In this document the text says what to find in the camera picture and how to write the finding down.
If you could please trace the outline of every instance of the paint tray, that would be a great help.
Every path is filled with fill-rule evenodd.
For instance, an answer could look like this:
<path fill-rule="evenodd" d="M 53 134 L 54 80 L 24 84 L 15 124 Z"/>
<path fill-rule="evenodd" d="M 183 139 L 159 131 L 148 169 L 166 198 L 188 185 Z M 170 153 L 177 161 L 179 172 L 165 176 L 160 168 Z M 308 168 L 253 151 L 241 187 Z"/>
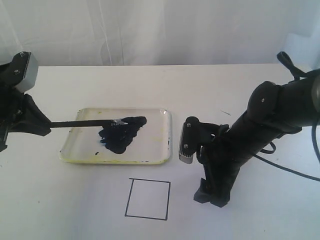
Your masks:
<path fill-rule="evenodd" d="M 60 158 L 79 164 L 162 164 L 171 154 L 171 114 L 160 108 L 84 108 L 76 120 L 107 120 L 146 117 L 146 124 L 127 146 L 116 154 L 100 143 L 101 126 L 74 127 L 69 131 Z"/>

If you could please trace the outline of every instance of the white curtain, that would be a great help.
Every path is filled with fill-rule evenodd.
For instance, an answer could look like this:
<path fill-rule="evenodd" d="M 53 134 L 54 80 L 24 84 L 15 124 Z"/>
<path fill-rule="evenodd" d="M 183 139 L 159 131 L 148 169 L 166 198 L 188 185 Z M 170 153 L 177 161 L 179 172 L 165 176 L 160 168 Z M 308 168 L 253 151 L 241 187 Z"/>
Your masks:
<path fill-rule="evenodd" d="M 320 63 L 319 0 L 0 0 L 0 62 Z"/>

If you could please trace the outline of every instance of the black mark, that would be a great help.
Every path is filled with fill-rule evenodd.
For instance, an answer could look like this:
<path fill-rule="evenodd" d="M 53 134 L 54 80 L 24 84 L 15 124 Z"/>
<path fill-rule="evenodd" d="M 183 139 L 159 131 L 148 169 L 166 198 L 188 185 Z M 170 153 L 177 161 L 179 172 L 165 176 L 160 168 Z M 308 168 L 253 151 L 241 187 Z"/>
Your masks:
<path fill-rule="evenodd" d="M 100 142 L 115 154 L 123 154 L 127 146 L 132 143 L 133 138 L 137 136 L 139 129 L 147 123 L 144 116 L 126 117 L 121 121 L 127 124 L 105 125 L 99 132 L 102 138 Z"/>
<path fill-rule="evenodd" d="M 231 116 L 231 114 L 226 112 L 226 111 L 222 111 L 222 110 L 220 110 L 220 111 L 223 112 L 224 114 L 227 114 L 227 115 Z"/>
<path fill-rule="evenodd" d="M 131 218 L 141 218 L 141 219 L 154 219 L 154 220 L 163 220 L 163 221 L 167 221 L 168 220 L 168 213 L 169 213 L 169 199 L 170 199 L 170 188 L 171 188 L 171 182 L 169 181 L 159 181 L 159 180 L 149 180 L 149 179 L 141 179 L 141 178 L 129 178 L 132 180 L 131 183 L 131 188 L 130 188 L 130 192 L 129 192 L 129 197 L 128 197 L 128 202 L 126 203 L 126 208 L 125 208 L 125 213 L 124 216 L 125 217 L 131 217 Z M 128 207 L 129 207 L 129 202 L 130 202 L 130 197 L 131 197 L 131 193 L 132 193 L 132 188 L 134 186 L 134 181 L 149 181 L 149 182 L 158 182 L 158 183 L 166 183 L 169 184 L 168 187 L 168 199 L 166 202 L 166 214 L 165 214 L 165 218 L 158 218 L 158 217 L 148 217 L 148 216 L 133 216 L 133 215 L 128 215 Z"/>

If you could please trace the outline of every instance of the drawn square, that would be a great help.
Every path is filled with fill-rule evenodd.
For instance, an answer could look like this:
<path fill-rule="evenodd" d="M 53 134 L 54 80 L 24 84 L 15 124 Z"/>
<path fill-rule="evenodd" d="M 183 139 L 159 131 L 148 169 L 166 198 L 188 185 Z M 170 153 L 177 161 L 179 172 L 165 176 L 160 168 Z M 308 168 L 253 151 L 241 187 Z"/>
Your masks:
<path fill-rule="evenodd" d="M 132 179 L 124 216 L 167 220 L 169 209 L 169 181 Z"/>

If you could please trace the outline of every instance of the square outline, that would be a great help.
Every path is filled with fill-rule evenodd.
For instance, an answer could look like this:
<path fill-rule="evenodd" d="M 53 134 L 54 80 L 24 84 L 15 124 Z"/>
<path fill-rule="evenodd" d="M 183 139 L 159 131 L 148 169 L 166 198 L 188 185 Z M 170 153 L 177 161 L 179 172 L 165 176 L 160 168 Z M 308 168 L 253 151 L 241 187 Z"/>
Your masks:
<path fill-rule="evenodd" d="M 129 192 L 129 197 L 128 197 L 128 202 L 126 204 L 126 208 L 125 208 L 125 213 L 124 216 L 125 217 L 132 217 L 132 218 L 141 218 L 141 219 L 155 219 L 155 220 L 163 220 L 163 221 L 167 221 L 168 220 L 168 210 L 169 210 L 169 198 L 170 198 L 170 188 L 171 188 L 171 182 L 169 181 L 159 181 L 159 180 L 149 180 L 149 179 L 141 179 L 141 178 L 129 178 L 132 180 L 131 183 L 131 188 L 130 188 L 130 192 Z M 134 186 L 134 181 L 135 180 L 139 180 L 139 181 L 149 181 L 149 182 L 159 182 L 159 183 L 166 183 L 169 184 L 168 187 L 168 200 L 166 202 L 166 214 L 165 214 L 165 218 L 157 218 L 157 217 L 149 217 L 149 216 L 135 216 L 135 215 L 128 215 L 128 207 L 129 207 L 129 202 L 130 202 L 130 197 L 131 197 L 131 193 L 132 193 L 132 188 Z"/>

